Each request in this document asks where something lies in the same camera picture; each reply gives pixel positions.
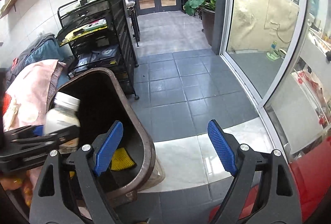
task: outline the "black metal cart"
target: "black metal cart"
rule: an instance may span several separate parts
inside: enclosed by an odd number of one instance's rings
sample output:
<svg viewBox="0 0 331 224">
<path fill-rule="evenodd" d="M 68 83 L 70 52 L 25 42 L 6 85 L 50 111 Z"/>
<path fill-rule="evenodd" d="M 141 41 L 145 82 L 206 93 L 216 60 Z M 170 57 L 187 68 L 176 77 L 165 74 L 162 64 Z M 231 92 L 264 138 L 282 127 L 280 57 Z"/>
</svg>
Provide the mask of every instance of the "black metal cart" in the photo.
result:
<svg viewBox="0 0 331 224">
<path fill-rule="evenodd" d="M 123 0 L 94 0 L 65 15 L 60 15 L 60 10 L 75 2 L 77 0 L 58 9 L 62 29 L 58 33 L 57 41 L 60 46 L 68 44 L 77 59 L 87 56 L 69 71 L 73 76 L 77 76 L 91 68 L 108 68 L 115 74 L 124 93 L 135 94 L 135 98 L 138 99 L 133 87 L 134 68 L 138 66 L 138 62 Z M 105 19 L 105 25 L 93 30 L 84 30 L 83 26 L 101 19 Z M 105 56 L 99 56 L 105 51 L 111 52 L 111 55 L 107 57 L 105 53 Z"/>
</svg>

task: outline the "blue gripper pad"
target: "blue gripper pad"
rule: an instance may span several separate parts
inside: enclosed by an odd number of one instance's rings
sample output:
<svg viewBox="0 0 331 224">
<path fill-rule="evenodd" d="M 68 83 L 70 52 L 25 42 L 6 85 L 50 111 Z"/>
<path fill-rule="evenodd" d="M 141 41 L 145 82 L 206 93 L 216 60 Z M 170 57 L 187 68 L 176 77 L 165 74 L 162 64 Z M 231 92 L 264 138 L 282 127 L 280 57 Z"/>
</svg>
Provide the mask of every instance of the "blue gripper pad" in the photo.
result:
<svg viewBox="0 0 331 224">
<path fill-rule="evenodd" d="M 214 149 L 222 162 L 225 171 L 229 172 L 232 176 L 235 176 L 238 169 L 235 165 L 235 155 L 229 144 L 226 142 L 222 135 L 222 130 L 219 130 L 218 126 L 211 120 L 208 123 L 208 136 L 214 146 Z"/>
<path fill-rule="evenodd" d="M 101 146 L 95 158 L 94 173 L 100 176 L 105 172 L 112 160 L 115 150 L 117 149 L 123 137 L 123 124 L 119 121 L 113 129 L 110 130 L 107 139 Z"/>
</svg>

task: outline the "brown planter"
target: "brown planter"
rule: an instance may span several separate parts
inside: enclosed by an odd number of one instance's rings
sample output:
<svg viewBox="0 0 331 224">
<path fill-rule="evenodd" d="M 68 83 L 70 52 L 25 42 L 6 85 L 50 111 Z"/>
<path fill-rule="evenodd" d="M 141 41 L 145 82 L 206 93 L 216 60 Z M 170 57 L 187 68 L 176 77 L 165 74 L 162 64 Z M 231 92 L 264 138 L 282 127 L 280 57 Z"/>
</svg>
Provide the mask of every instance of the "brown planter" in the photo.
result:
<svg viewBox="0 0 331 224">
<path fill-rule="evenodd" d="M 208 44 L 212 45 L 212 35 L 214 33 L 214 20 L 215 20 L 215 11 L 208 10 L 204 7 L 200 7 L 201 17 L 202 17 L 202 26 L 204 28 L 204 33 L 207 38 Z"/>
</svg>

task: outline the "trash can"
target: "trash can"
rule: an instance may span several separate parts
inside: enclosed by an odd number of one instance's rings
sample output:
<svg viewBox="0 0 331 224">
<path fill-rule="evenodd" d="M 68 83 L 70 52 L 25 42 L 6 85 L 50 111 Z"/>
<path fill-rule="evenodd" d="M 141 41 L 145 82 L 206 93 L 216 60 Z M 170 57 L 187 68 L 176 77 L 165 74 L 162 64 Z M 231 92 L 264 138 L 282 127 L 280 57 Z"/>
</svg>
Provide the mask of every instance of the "trash can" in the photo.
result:
<svg viewBox="0 0 331 224">
<path fill-rule="evenodd" d="M 78 146 L 91 144 L 99 134 L 107 132 L 115 120 L 122 122 L 124 133 L 118 148 L 124 147 L 136 165 L 122 171 L 108 169 L 98 181 L 112 207 L 136 200 L 137 190 L 153 171 L 155 148 L 114 73 L 106 68 L 90 69 L 57 91 L 80 99 L 77 112 L 81 124 Z M 55 94 L 47 104 L 47 111 L 54 106 Z"/>
</svg>

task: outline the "storage rack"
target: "storage rack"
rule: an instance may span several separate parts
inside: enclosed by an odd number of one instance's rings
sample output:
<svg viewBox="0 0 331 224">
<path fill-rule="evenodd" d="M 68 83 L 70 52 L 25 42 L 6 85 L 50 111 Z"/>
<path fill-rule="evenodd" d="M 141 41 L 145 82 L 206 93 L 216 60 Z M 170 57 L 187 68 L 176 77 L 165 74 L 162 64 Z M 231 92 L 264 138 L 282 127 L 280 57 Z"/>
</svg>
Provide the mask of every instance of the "storage rack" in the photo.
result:
<svg viewBox="0 0 331 224">
<path fill-rule="evenodd" d="M 57 36 L 59 45 L 68 44 L 72 54 L 78 58 L 81 54 L 95 48 L 97 41 L 105 38 L 108 40 L 109 46 L 116 49 L 116 53 L 112 57 L 88 62 L 69 71 L 77 76 L 94 67 L 108 68 L 115 74 L 124 93 L 134 94 L 135 99 L 139 99 L 133 86 L 134 68 L 138 67 L 138 62 L 125 16 L 123 0 L 95 0 L 60 16 L 61 9 L 75 2 L 77 0 L 60 6 L 58 9 L 58 17 L 62 26 Z M 73 30 L 102 18 L 105 18 L 107 22 L 105 27 L 82 33 L 68 40 L 65 39 Z M 83 71 L 76 71 L 82 67 L 84 67 Z"/>
</svg>

